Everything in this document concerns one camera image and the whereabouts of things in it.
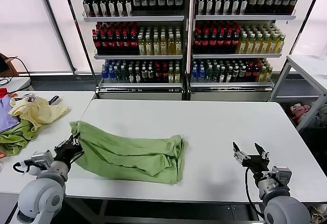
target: display shelf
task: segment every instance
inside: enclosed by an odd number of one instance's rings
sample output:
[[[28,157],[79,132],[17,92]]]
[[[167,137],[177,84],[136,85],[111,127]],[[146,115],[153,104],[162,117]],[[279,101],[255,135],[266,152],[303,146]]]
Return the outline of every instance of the display shelf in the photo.
[[[210,58],[277,58],[281,54],[193,54],[195,59]]]
[[[196,20],[294,20],[295,15],[197,15]]]
[[[141,56],[141,55],[95,55],[94,58],[96,60],[104,60],[104,59],[130,59],[130,60],[137,60],[137,59],[147,59],[147,60],[179,60],[183,58],[183,55],[171,55],[171,56]]]

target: metal pole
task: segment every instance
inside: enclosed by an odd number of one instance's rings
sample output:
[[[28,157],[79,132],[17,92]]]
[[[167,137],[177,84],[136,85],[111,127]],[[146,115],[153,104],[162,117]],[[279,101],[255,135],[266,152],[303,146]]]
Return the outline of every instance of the metal pole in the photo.
[[[55,32],[55,35],[57,36],[59,45],[60,45],[60,47],[61,47],[61,49],[63,51],[64,56],[66,57],[66,60],[67,60],[67,62],[69,64],[69,66],[71,67],[71,70],[72,70],[73,74],[74,74],[76,69],[73,66],[71,57],[69,56],[68,50],[67,50],[66,45],[65,45],[65,43],[63,41],[63,38],[62,38],[62,35],[60,33],[58,24],[56,22],[55,15],[53,14],[53,11],[51,9],[49,0],[42,0],[42,2],[43,2],[43,6],[45,8],[46,14],[48,15],[48,18],[49,18],[50,23],[52,25],[52,28],[53,28],[53,30]]]

